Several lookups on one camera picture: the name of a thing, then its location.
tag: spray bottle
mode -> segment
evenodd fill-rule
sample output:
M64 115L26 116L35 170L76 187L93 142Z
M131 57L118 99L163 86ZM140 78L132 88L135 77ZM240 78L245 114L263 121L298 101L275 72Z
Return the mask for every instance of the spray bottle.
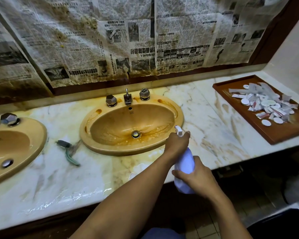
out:
M175 126L176 134L179 137L183 136L183 131L180 126ZM179 156L175 164L175 170L180 170L183 173L190 174L195 169L195 161L192 152L189 148L186 149L183 155ZM181 179L175 177L174 184L179 192L184 194L194 194L195 192Z

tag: white marble surface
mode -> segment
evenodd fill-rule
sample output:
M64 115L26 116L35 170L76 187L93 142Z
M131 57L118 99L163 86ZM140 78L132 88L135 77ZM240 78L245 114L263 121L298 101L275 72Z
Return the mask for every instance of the white marble surface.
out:
M297 94L266 73L252 74L299 102ZM191 131L189 147L211 169L299 145L299 137L270 145L212 88L215 82L247 75L250 73L150 90L181 106L183 129ZM55 142L78 142L80 123L98 99L104 97L15 112L19 117L42 122L48 130L48 141L28 167L0 183L0 229L100 202L162 154L163 146L139 155L110 157L81 144L73 156L81 167L70 165ZM165 182L170 181L173 176L169 172Z

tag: faucet spout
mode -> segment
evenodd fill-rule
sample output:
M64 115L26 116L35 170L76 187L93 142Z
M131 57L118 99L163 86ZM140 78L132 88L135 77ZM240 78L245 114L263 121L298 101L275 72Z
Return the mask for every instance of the faucet spout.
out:
M127 106L130 106L132 104L132 94L128 93L128 89L125 90L126 90L126 94L124 95L124 103Z

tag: wooden tray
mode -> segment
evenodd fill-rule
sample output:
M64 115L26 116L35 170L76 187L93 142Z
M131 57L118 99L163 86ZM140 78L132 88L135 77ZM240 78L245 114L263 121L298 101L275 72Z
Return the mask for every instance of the wooden tray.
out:
M276 144L284 140L299 136L299 106L298 109L293 109L295 114L290 115L290 122L284 122L283 124L276 124L274 121L271 122L271 126L264 126L261 120L256 117L257 113L263 112L252 112L248 111L249 106L241 104L241 99L231 97L232 93L228 92L229 88L232 89L243 89L243 85L249 83L264 82L261 78L256 75L247 76L235 80L228 80L220 83L213 84L213 88L229 103L231 106L246 120L249 122L257 132L263 136L270 144ZM279 90L269 85L275 93L280 96L283 94ZM290 103L297 104L294 100L290 100Z

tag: sink basin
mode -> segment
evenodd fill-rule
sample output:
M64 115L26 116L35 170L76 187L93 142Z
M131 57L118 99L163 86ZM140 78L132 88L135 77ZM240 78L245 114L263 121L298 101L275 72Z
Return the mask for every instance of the sink basin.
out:
M126 106L123 95L117 105L100 102L82 121L80 137L90 150L112 156L144 153L165 143L175 126L182 127L184 115L172 100L151 95L147 101L134 97Z
M47 139L45 126L31 118L20 118L14 127L0 125L0 182L30 164Z

